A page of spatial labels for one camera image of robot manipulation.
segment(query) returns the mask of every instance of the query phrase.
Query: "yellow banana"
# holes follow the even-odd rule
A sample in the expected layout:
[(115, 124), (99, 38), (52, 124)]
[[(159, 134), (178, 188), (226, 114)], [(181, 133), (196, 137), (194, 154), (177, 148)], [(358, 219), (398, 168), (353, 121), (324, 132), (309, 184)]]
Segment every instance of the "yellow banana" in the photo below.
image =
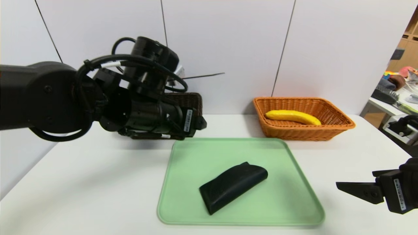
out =
[(299, 111), (294, 110), (272, 110), (267, 112), (266, 117), (273, 120), (285, 120), (303, 123), (306, 125), (321, 125), (318, 118)]

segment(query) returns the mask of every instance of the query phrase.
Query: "orange wicker basket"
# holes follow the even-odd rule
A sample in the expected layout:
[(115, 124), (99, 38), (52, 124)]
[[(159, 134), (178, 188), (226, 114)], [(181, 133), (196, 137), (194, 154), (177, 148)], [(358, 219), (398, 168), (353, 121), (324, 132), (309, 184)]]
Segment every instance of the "orange wicker basket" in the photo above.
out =
[[(315, 97), (258, 97), (254, 106), (261, 129), (267, 137), (284, 140), (330, 140), (353, 129), (356, 125), (328, 100)], [(318, 118), (322, 125), (303, 125), (293, 121), (270, 120), (265, 113), (270, 110), (296, 110)]]

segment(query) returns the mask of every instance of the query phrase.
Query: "green tray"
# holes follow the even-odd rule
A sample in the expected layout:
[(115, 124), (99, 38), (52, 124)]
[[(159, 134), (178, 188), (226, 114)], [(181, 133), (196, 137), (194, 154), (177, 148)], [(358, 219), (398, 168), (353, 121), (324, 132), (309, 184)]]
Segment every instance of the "green tray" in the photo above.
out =
[[(199, 187), (232, 166), (264, 167), (268, 178), (213, 215)], [(158, 217), (176, 225), (310, 226), (325, 212), (287, 145), (274, 138), (193, 138), (173, 145)]]

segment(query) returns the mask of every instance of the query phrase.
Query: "white desk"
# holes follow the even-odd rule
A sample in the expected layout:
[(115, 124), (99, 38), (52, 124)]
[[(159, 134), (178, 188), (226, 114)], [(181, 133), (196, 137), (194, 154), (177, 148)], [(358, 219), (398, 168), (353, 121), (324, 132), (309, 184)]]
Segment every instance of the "white desk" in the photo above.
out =
[[(263, 137), (253, 115), (206, 115), (197, 137)], [(1, 201), (2, 235), (110, 234), (417, 234), (418, 210), (388, 211), (339, 191), (336, 181), (374, 181), (409, 155), (359, 116), (357, 127), (327, 142), (287, 141), (321, 201), (314, 228), (177, 226), (161, 223), (158, 197), (173, 141), (134, 141), (93, 125), (59, 143)]]
[[(405, 101), (405, 98), (409, 97), (411, 95), (411, 92), (405, 90), (404, 88), (400, 89), (399, 91), (397, 91), (397, 93), (399, 94), (399, 101), (401, 103), (404, 103), (406, 105), (411, 106), (412, 108), (418, 110), (418, 104), (413, 104), (413, 103), (409, 103), (407, 101)], [(368, 104), (371, 104), (375, 107), (377, 107), (378, 109), (382, 110), (383, 112), (387, 113), (389, 116), (396, 116), (396, 115), (401, 115), (401, 114), (405, 114), (404, 112), (398, 110), (397, 108), (382, 102), (380, 100), (377, 100), (375, 98), (370, 97)]]

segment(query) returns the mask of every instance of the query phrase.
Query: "sticker label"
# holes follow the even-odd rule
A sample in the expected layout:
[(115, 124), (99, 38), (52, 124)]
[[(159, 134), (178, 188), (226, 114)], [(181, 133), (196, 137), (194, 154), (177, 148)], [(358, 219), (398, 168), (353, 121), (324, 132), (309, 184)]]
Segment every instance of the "sticker label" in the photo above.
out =
[(191, 124), (191, 117), (193, 116), (193, 110), (189, 109), (186, 113), (186, 121), (184, 122), (184, 132), (189, 132), (190, 124)]
[(396, 193), (398, 194), (399, 205), (401, 210), (406, 210), (405, 200), (403, 198), (402, 188), (400, 187), (399, 179), (394, 179)]

